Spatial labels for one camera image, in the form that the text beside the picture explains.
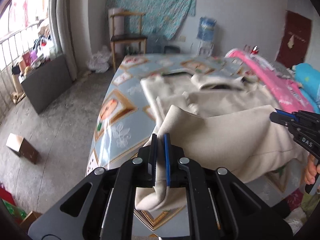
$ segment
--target bag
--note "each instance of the bag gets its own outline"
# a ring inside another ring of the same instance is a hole
[[[87,62],[87,66],[90,70],[96,73],[105,73],[109,68],[108,60],[110,58],[111,52],[107,46],[102,46],[102,50],[93,54],[90,61]]]

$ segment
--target blue pillow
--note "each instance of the blue pillow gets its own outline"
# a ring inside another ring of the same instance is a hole
[[[295,80],[303,85],[303,89],[318,102],[320,72],[307,63],[296,65]]]
[[[320,114],[320,109],[317,106],[317,103],[311,98],[311,96],[305,90],[303,90],[302,88],[300,88],[300,92],[306,98],[306,100],[308,100],[309,103],[312,105],[313,111],[315,113],[317,113],[317,114]]]

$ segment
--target dark red door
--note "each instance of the dark red door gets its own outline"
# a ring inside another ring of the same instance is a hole
[[[288,68],[304,62],[311,36],[311,20],[287,11],[284,36],[277,61]]]

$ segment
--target hanging quilt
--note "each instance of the hanging quilt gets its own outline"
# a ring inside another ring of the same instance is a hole
[[[142,21],[142,33],[153,32],[171,39],[187,15],[195,16],[196,0],[107,0],[107,9],[123,8],[129,11],[145,12]],[[126,17],[125,31],[138,32],[138,18]]]

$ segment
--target beige cloth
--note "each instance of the beige cloth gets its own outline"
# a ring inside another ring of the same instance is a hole
[[[171,106],[158,136],[156,185],[137,188],[138,210],[169,210],[186,204],[185,190],[166,187],[161,139],[170,133],[171,143],[182,147],[186,157],[203,167],[226,167],[242,182],[276,170],[306,151],[294,143],[287,129],[269,119],[274,108],[260,106],[232,114],[202,118]]]
[[[236,79],[230,77],[222,76],[207,76],[195,74],[192,76],[190,81],[194,84],[199,90],[204,88],[212,89],[218,85],[226,85],[233,89],[244,90],[244,84],[242,82],[243,77],[238,77]]]
[[[247,90],[201,90],[182,95],[157,97],[156,111],[164,120],[171,105],[201,117],[231,114],[258,106],[271,105],[279,108],[270,92],[260,84],[253,84]]]
[[[170,96],[181,96],[184,92],[198,91],[198,88],[190,81],[189,74],[179,76],[155,75],[141,79],[140,84],[146,96],[152,112],[156,118],[156,129],[158,130],[164,120],[156,103],[156,99]]]

